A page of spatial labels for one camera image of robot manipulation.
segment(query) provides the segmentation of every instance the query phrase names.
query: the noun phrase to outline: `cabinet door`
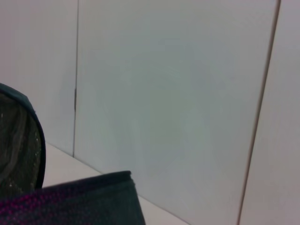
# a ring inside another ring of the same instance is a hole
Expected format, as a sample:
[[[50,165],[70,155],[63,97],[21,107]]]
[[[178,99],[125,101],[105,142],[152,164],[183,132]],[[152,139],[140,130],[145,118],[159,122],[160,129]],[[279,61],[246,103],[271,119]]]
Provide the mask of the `cabinet door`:
[[[46,141],[73,154],[75,0],[0,0],[0,83],[25,94]]]
[[[300,221],[300,3],[282,1],[241,225]]]
[[[191,224],[235,224],[275,6],[81,0],[75,157]]]

